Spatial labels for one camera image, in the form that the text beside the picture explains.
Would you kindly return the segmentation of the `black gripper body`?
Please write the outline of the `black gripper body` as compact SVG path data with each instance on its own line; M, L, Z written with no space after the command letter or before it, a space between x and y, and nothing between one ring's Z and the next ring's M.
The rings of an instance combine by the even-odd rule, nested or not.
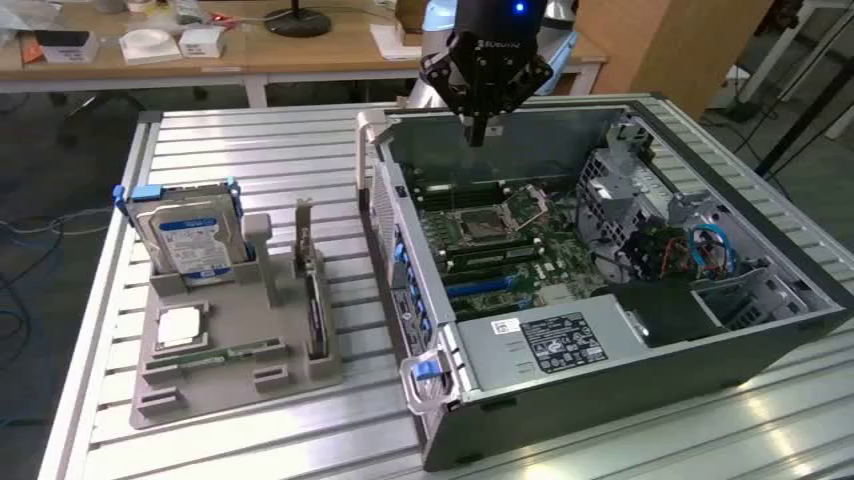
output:
M537 33L544 15L541 1L460 1L453 33L452 58L469 86L475 115L476 68L487 59L531 58L537 54Z

